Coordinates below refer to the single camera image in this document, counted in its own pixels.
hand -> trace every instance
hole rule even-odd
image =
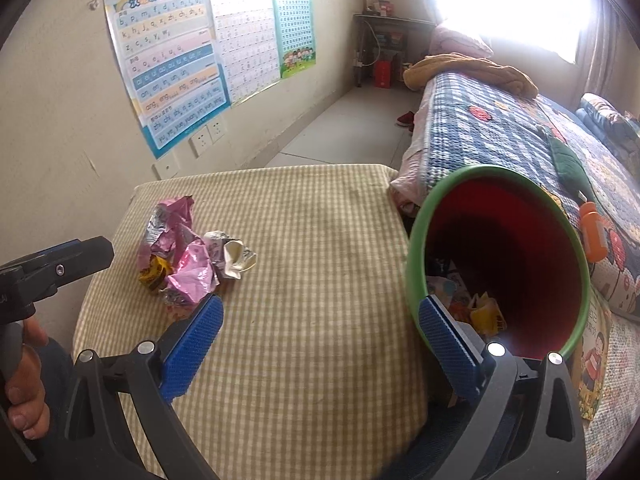
[[[14,428],[25,438],[42,438],[49,431],[49,407],[44,402],[44,386],[40,380],[40,358],[30,346],[44,346],[47,333],[35,317],[24,320],[22,359],[15,374],[6,382],[4,392],[12,403],[8,416]]]

bed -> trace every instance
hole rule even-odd
[[[618,452],[640,415],[640,187],[568,110],[549,99],[519,99],[459,73],[431,79],[415,115],[411,146],[391,183],[396,205],[415,215],[435,184],[471,164],[497,164],[539,184],[578,228],[578,206],[562,188],[539,125],[564,140],[604,206],[609,255],[590,265],[591,283],[608,301],[611,316],[602,399],[585,421],[588,478]]]

pillow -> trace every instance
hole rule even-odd
[[[625,112],[625,119],[629,123],[629,125],[633,128],[636,135],[640,137],[640,121],[633,117],[633,115],[629,112]]]
[[[585,94],[580,100],[580,107],[615,143],[630,152],[640,148],[640,139],[631,122],[606,99],[595,94]]]
[[[436,56],[454,52],[471,57],[491,57],[494,54],[478,33],[453,20],[445,20],[431,35],[429,54]]]

educational poster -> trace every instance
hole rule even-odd
[[[273,0],[211,0],[232,104],[280,79]]]
[[[158,158],[229,106],[209,0],[105,0],[122,78]]]
[[[611,313],[607,302],[591,287],[589,317],[582,340],[574,351],[572,379],[578,389],[580,415],[593,420],[602,396],[607,367]]]
[[[282,78],[316,64],[311,0],[273,0]]]

yellow towel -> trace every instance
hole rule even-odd
[[[533,99],[538,95],[538,87],[533,81],[513,66],[501,66],[488,59],[476,59],[462,54],[427,56],[405,70],[403,77],[411,90],[418,90],[429,79],[442,72],[462,72],[525,99]]]

